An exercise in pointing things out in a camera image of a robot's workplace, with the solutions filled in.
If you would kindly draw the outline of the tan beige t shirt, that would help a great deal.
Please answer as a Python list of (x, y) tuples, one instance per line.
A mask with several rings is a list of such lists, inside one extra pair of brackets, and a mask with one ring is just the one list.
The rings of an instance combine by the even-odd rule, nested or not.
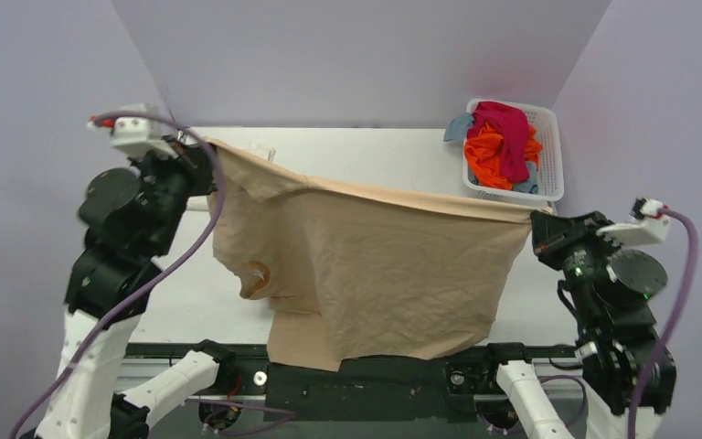
[(436, 359), (488, 338), (533, 209), (289, 171), (222, 141), (215, 258), (274, 316), (274, 362)]

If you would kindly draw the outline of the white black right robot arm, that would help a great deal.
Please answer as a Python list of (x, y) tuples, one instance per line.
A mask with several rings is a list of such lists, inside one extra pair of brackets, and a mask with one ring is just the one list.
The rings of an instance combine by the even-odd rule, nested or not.
[(596, 211), (572, 218), (536, 211), (530, 219), (533, 252), (562, 273), (558, 297), (577, 324), (586, 435), (654, 437), (676, 382), (666, 348), (672, 331), (656, 330), (649, 306), (668, 275), (644, 251), (669, 233), (664, 204), (640, 198), (621, 223)]

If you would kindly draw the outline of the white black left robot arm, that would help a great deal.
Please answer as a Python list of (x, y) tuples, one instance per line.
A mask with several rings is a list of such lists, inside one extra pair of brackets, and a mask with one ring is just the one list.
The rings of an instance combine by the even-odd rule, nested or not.
[(235, 384), (233, 355), (205, 340), (174, 367), (119, 392), (115, 384), (149, 295), (167, 272), (155, 263), (172, 245), (187, 202), (212, 195), (223, 202), (215, 149), (167, 138), (168, 155), (149, 151), (98, 174), (78, 215), (84, 249), (74, 262), (64, 300), (64, 343), (55, 382), (39, 398), (46, 413), (15, 438), (145, 438), (185, 398)]

